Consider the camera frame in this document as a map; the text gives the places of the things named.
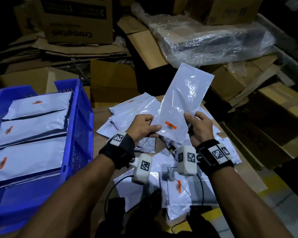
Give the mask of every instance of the forearm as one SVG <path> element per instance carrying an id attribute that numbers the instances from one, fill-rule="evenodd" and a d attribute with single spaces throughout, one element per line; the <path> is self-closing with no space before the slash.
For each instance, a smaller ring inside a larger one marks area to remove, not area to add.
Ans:
<path id="1" fill-rule="evenodd" d="M 236 238 L 293 237 L 270 207 L 232 167 L 210 177 L 219 206 Z"/>
<path id="2" fill-rule="evenodd" d="M 68 237 L 94 208 L 114 171 L 112 160 L 98 155 L 42 205 L 18 237 Z"/>

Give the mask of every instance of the orange label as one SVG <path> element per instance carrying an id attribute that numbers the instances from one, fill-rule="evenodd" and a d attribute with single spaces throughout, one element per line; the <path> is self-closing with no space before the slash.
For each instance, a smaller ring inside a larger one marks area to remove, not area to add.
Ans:
<path id="1" fill-rule="evenodd" d="M 168 128 L 169 128 L 169 129 L 177 129 L 176 126 L 174 126 L 173 124 L 169 123 L 168 121 L 166 121 L 165 124 L 168 125 Z"/>
<path id="2" fill-rule="evenodd" d="M 181 180 L 178 180 L 178 191 L 179 191 L 179 193 L 181 193 Z"/>
<path id="3" fill-rule="evenodd" d="M 8 129 L 6 130 L 6 135 L 9 134 L 9 133 L 11 132 L 12 128 L 13 128 L 13 126 L 11 126 L 10 128 L 8 128 Z"/>
<path id="4" fill-rule="evenodd" d="M 8 157 L 4 157 L 1 164 L 0 164 L 0 169 L 4 167 L 4 164 L 7 162 Z"/>

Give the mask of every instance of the person's right hand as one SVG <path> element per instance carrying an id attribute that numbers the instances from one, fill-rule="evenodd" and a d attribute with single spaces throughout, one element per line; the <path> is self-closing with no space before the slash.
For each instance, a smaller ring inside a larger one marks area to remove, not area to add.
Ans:
<path id="1" fill-rule="evenodd" d="M 196 112 L 195 117 L 189 113 L 184 113 L 184 117 L 188 123 L 193 125 L 194 134 L 190 136 L 190 141 L 193 147 L 197 147 L 199 144 L 207 140 L 214 139 L 212 120 L 210 120 L 204 113 Z"/>

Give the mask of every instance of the crompton logo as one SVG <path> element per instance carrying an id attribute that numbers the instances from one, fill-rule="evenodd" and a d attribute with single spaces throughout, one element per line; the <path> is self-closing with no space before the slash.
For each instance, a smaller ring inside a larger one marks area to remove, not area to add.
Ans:
<path id="1" fill-rule="evenodd" d="M 64 30 L 57 30 L 57 29 L 52 29 L 52 34 L 54 36 L 60 35 L 60 36 L 76 36 L 76 37 L 88 37 L 91 38 L 93 34 L 91 32 L 79 32 L 79 31 L 72 31 L 69 29 L 68 31 Z"/>

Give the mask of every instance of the person's left hand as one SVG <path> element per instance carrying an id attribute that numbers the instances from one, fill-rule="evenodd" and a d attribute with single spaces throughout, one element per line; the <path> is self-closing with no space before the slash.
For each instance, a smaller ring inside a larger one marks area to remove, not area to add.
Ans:
<path id="1" fill-rule="evenodd" d="M 139 114 L 127 129 L 126 133 L 135 141 L 135 146 L 144 137 L 159 138 L 159 135 L 155 132 L 158 132 L 162 126 L 150 125 L 153 118 L 151 114 Z"/>

